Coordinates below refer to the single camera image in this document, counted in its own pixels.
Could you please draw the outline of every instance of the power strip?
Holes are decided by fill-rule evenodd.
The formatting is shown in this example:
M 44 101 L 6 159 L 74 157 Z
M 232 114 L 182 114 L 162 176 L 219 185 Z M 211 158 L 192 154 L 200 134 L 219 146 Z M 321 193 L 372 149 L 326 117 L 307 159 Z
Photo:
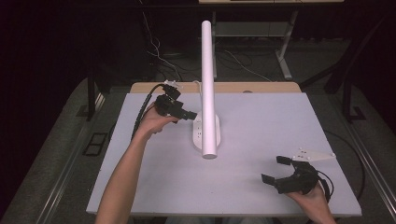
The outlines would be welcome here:
M 216 144 L 220 144 L 220 122 L 219 116 L 216 115 Z M 197 117 L 192 122 L 192 141 L 195 146 L 202 150 L 202 111 L 197 113 Z

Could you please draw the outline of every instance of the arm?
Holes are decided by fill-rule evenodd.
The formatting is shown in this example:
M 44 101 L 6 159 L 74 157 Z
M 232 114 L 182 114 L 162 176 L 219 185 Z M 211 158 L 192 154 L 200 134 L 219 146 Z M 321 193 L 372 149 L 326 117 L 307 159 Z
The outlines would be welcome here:
M 300 192 L 287 193 L 300 207 L 306 215 L 318 224 L 335 224 L 329 205 L 319 183 L 311 192 L 303 195 Z
M 95 223 L 126 223 L 128 221 L 146 143 L 154 133 L 160 132 L 164 125 L 178 120 L 174 117 L 158 115 L 153 107 L 154 105 L 151 105 L 148 108 L 131 144 L 108 180 Z

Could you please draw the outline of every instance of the hand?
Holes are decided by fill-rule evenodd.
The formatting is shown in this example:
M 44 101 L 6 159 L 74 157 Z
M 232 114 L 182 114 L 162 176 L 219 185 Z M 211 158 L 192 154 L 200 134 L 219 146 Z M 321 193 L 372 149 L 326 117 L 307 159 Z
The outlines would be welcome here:
M 178 119 L 175 117 L 159 115 L 155 109 L 155 104 L 151 103 L 140 121 L 137 132 L 143 132 L 148 135 L 160 133 L 163 130 L 163 126 L 167 123 L 176 121 L 178 121 Z
M 318 224 L 333 224 L 335 223 L 323 189 L 319 183 L 307 194 L 303 195 L 301 192 L 287 193 L 300 207 L 304 210 L 306 215 L 315 223 Z

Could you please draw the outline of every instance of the gray carpet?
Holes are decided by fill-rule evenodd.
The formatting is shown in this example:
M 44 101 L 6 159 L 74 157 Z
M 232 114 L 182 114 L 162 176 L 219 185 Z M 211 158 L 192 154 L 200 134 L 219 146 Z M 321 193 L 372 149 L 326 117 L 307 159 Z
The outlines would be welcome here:
M 278 40 L 258 40 L 253 44 L 236 44 L 233 41 L 218 39 L 217 44 L 217 81 L 265 81 L 265 76 L 273 81 L 283 81 L 277 64 L 274 50 L 280 46 Z M 293 75 L 293 81 L 302 82 L 316 73 L 337 62 L 347 48 L 347 41 L 292 41 L 286 54 L 286 60 Z M 240 63 L 257 74 L 241 68 Z M 198 55 L 180 54 L 168 49 L 167 59 L 177 64 L 177 70 L 184 81 L 200 79 L 200 52 Z M 172 67 L 158 66 L 157 81 L 165 78 L 174 79 L 177 75 Z M 325 130 L 333 151 L 339 161 L 350 186 L 356 194 L 361 188 L 361 166 L 353 152 L 353 141 L 348 133 L 345 121 L 339 115 L 341 110 L 340 92 L 327 95 L 323 91 L 326 78 L 304 89 L 314 107 L 318 119 Z M 21 188 L 8 208 L 1 223 L 93 223 L 94 215 L 85 212 L 94 181 L 99 172 L 103 157 L 106 154 L 108 137 L 118 118 L 125 94 L 130 87 L 113 87 L 111 93 L 105 95 L 105 101 L 91 122 L 83 117 L 76 117 L 81 106 L 87 104 L 86 82 L 82 82 L 69 101 L 64 111 L 54 125 L 45 145 L 37 156 L 31 171 L 26 176 Z M 381 170 L 389 185 L 396 189 L 395 159 L 396 138 L 385 122 L 367 103 L 364 95 L 358 89 L 353 90 L 352 104 L 358 106 L 367 120 L 355 121 L 354 128 L 359 133 L 364 145 L 367 146 L 375 163 Z M 93 133 L 107 133 L 104 149 L 97 157 L 83 156 L 81 153 L 91 139 Z M 77 141 L 82 142 L 76 148 Z M 364 192 L 360 198 L 362 217 L 341 218 L 338 223 L 394 223 L 387 207 L 384 205 L 372 179 L 367 176 Z M 40 213 L 47 200 L 53 196 L 52 189 L 59 189 L 53 209 L 46 217 Z M 305 223 L 306 217 L 281 218 L 282 223 Z M 137 222 L 149 222 L 138 219 Z

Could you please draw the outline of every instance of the table surface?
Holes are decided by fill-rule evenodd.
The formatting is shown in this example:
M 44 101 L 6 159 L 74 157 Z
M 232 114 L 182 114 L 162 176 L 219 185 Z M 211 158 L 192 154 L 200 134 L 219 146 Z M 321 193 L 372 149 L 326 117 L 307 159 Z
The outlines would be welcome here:
M 130 93 L 148 93 L 160 82 L 136 82 Z M 199 92 L 199 85 L 194 82 L 178 82 L 183 88 L 178 89 L 181 93 Z M 215 82 L 215 92 L 301 92 L 295 82 Z
M 182 84 L 183 91 L 199 90 L 196 83 Z M 96 213 L 106 183 L 129 144 L 131 124 L 153 85 L 155 83 L 136 83 L 131 89 L 133 93 L 125 98 L 87 212 Z M 275 178 L 290 176 L 293 168 L 276 163 L 276 156 L 291 157 L 299 147 L 332 152 L 306 94 L 290 82 L 217 83 L 215 86 L 221 127 L 218 157 L 202 159 L 192 142 L 190 120 L 165 126 L 163 132 L 148 141 L 131 214 L 303 216 L 296 203 L 278 194 L 274 187 L 263 184 L 261 174 Z M 201 109 L 199 93 L 184 92 L 178 100 L 184 103 L 186 110 Z M 335 185 L 330 201 L 333 214 L 360 216 L 361 208 L 337 160 L 311 164 L 327 174 Z

